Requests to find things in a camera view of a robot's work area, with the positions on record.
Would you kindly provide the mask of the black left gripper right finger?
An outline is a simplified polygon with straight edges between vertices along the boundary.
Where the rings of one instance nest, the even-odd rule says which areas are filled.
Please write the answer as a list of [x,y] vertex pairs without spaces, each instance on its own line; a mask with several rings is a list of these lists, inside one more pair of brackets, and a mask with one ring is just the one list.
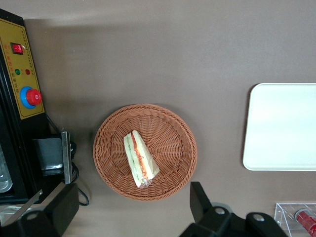
[[190,183],[190,209],[194,222],[182,237],[285,237],[287,234],[268,214],[250,212],[240,218],[220,205],[212,205],[200,182]]

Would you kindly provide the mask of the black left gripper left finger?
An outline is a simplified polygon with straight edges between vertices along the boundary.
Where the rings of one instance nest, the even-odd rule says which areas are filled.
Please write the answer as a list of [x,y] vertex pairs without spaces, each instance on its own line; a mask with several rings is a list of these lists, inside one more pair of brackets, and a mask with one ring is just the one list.
[[41,196],[39,191],[4,223],[2,237],[61,237],[79,209],[78,186],[68,184],[44,209],[31,209]]

